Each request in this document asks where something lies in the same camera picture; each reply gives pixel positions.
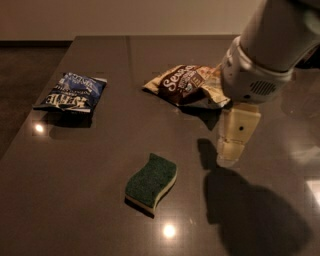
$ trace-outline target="sponge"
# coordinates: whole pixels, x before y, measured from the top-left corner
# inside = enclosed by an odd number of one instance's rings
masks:
[[[155,215],[157,203],[174,185],[176,178],[176,165],[151,153],[147,164],[129,179],[126,199]]]

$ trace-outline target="dark table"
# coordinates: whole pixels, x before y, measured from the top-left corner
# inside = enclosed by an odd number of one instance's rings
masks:
[[[216,66],[231,41],[77,37],[37,103],[64,72],[108,85],[91,126],[30,112],[0,163],[0,255],[318,255],[318,71],[297,71],[261,105],[262,120],[229,169],[215,163],[219,111],[182,111],[141,90],[175,65]],[[178,166],[154,218],[124,202],[150,153]]]

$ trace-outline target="brown snack bag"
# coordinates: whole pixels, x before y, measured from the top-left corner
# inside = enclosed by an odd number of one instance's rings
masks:
[[[230,101],[221,88],[220,65],[217,68],[179,65],[143,87],[177,106],[216,109]]]

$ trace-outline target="snack bag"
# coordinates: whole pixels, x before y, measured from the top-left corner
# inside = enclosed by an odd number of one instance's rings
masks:
[[[176,106],[216,109],[230,101],[221,88],[220,65],[176,66],[143,87]]]
[[[90,78],[67,73],[34,110],[91,113],[98,104],[107,84],[105,79]]]

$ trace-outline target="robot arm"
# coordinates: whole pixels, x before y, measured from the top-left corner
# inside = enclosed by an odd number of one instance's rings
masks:
[[[259,123],[257,104],[274,98],[294,67],[320,44],[320,0],[263,0],[221,64],[221,84],[233,107],[219,120],[218,159],[232,166]]]

